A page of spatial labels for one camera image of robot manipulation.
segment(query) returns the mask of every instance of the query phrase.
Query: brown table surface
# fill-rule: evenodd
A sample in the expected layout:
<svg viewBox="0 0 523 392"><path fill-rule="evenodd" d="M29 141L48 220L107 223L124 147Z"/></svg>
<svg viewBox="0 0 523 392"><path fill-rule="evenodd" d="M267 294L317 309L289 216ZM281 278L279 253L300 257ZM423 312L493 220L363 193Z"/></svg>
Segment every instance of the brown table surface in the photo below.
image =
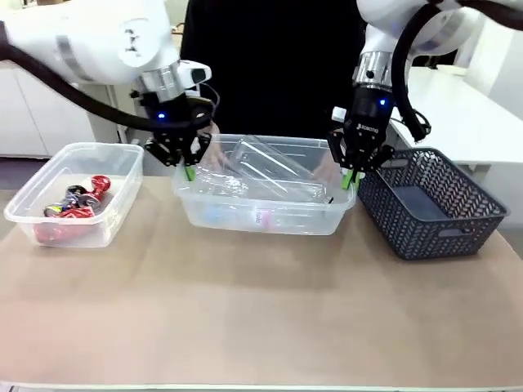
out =
<svg viewBox="0 0 523 392"><path fill-rule="evenodd" d="M50 385L523 385L523 262L406 263L361 205L331 237L191 226L145 178L106 249L0 243L0 380Z"/></svg>

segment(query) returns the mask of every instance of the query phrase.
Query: plastic container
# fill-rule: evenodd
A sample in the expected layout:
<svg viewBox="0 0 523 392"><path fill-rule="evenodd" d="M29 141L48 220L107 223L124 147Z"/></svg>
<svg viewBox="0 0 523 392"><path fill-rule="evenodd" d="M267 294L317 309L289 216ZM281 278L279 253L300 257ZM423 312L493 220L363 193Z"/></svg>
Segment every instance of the plastic container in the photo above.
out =
<svg viewBox="0 0 523 392"><path fill-rule="evenodd" d="M213 143L218 143L229 158L241 138L239 135L219 135ZM330 157L326 140L276 136L260 136L260 139L310 171L320 165L325 154ZM352 188L342 190L341 183L340 174L333 182L336 186L332 187L331 204L267 201L199 192L197 181L189 182L183 167L177 167L173 189L181 198L190 223L195 226L273 234L330 235L336 231L345 212L355 204L355 191Z"/></svg>
<svg viewBox="0 0 523 392"><path fill-rule="evenodd" d="M144 150L138 145L74 143L47 162L7 204L4 216L18 224L37 245L52 247L106 247L122 226L142 181ZM70 185L91 187L93 175L111 179L102 212L92 218L44 217L45 206L59 202ZM70 239L40 243L36 230L56 227L76 233Z"/></svg>
<svg viewBox="0 0 523 392"><path fill-rule="evenodd" d="M264 200L328 203L327 187L304 168L256 136L244 136L229 158L229 167L250 184Z"/></svg>
<svg viewBox="0 0 523 392"><path fill-rule="evenodd" d="M396 151L361 181L359 196L404 260L473 255L509 215L436 149Z"/></svg>

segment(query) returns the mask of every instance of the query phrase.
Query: transparent plastic box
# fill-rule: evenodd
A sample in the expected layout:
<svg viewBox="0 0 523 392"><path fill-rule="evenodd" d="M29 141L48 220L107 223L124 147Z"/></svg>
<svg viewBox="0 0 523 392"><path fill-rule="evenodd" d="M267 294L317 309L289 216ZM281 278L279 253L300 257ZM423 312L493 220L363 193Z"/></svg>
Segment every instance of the transparent plastic box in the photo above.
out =
<svg viewBox="0 0 523 392"><path fill-rule="evenodd" d="M212 142L218 143L225 156L229 157L242 137L218 135ZM326 140L278 136L259 138L311 171L322 160L332 160ZM215 170L207 165L204 157L200 171ZM270 201L200 193L197 182L187 180L184 167L177 167L173 190L181 198L190 223L195 226L273 234L330 235L336 231L345 212L354 206L356 200L354 189L343 190L341 183L340 173L330 188L330 196L333 197L331 204Z"/></svg>
<svg viewBox="0 0 523 392"><path fill-rule="evenodd" d="M74 143L47 162L7 204L4 216L18 224L37 245L51 247L106 247L118 233L140 189L144 150L138 145ZM91 177L108 176L111 187L102 209L92 218L45 217L43 209L57 203L71 185L92 190ZM69 232L68 239L41 243L35 230Z"/></svg>

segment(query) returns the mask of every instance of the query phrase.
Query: black cloth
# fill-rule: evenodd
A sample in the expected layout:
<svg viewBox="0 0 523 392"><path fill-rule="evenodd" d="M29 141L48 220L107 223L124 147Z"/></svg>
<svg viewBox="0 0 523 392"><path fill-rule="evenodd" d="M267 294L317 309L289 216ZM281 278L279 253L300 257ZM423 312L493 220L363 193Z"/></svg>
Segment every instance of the black cloth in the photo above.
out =
<svg viewBox="0 0 523 392"><path fill-rule="evenodd" d="M221 133L323 138L363 45L355 0L190 0L181 58L211 67Z"/></svg>

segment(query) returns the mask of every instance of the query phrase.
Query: gray basket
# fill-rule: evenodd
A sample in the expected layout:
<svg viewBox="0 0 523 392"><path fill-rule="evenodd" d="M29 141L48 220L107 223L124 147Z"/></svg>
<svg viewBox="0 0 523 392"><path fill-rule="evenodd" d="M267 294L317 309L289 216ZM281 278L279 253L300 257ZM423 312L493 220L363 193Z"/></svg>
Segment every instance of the gray basket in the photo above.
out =
<svg viewBox="0 0 523 392"><path fill-rule="evenodd" d="M477 253L508 209L440 151L396 151L361 181L359 196L404 260Z"/></svg>

